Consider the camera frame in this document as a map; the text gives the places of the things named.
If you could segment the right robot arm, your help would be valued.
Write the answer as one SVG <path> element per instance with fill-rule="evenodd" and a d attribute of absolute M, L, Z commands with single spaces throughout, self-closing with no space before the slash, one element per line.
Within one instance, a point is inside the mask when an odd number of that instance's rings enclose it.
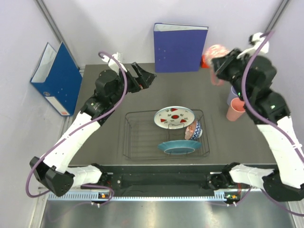
<path fill-rule="evenodd" d="M 277 69 L 265 56 L 238 58 L 239 49 L 212 57 L 209 66 L 218 79 L 228 81 L 245 102 L 244 109 L 265 137 L 275 158 L 276 169 L 249 167 L 237 162 L 222 171 L 222 183 L 260 188 L 272 199 L 300 201 L 304 198 L 304 154 L 285 99 L 271 89 Z"/>

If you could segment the lavender plastic cup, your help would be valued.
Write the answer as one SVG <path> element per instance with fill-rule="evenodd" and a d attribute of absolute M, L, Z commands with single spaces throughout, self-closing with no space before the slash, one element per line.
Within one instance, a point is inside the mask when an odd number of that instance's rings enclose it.
<path fill-rule="evenodd" d="M 227 105 L 228 105 L 228 106 L 230 106 L 231 101 L 232 101 L 234 98 L 238 98 L 238 93 L 235 91 L 234 87 L 231 86 L 230 91 L 229 91 L 229 94 L 228 94 L 228 97 L 227 97 Z"/>

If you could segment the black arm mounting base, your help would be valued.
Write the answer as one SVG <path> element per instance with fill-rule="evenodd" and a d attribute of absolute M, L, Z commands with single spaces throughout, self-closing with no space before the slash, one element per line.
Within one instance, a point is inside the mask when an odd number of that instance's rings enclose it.
<path fill-rule="evenodd" d="M 238 184 L 228 176 L 230 165 L 106 165 L 99 184 L 108 184 L 114 189 L 130 186 L 195 186 L 199 189 L 218 190 Z"/>

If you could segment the pink plastic cup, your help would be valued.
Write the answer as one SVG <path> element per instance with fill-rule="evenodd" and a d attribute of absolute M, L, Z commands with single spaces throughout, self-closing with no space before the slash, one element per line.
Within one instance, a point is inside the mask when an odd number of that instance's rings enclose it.
<path fill-rule="evenodd" d="M 240 100 L 239 98 L 233 98 L 230 102 L 226 118 L 232 122 L 236 121 L 240 116 L 245 113 L 244 104 L 245 102 Z"/>

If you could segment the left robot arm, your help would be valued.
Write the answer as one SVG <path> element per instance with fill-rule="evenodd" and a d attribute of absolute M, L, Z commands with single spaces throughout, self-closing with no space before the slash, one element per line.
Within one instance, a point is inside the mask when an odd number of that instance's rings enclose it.
<path fill-rule="evenodd" d="M 69 164 L 86 140 L 97 131 L 114 112 L 127 93 L 137 93 L 150 87 L 156 75 L 132 63 L 136 77 L 123 65 L 102 71 L 95 81 L 94 94 L 85 102 L 74 122 L 62 135 L 51 152 L 30 161 L 36 180 L 57 197 L 71 188 L 93 184 L 107 185 L 108 177 L 98 164 L 70 168 Z"/>

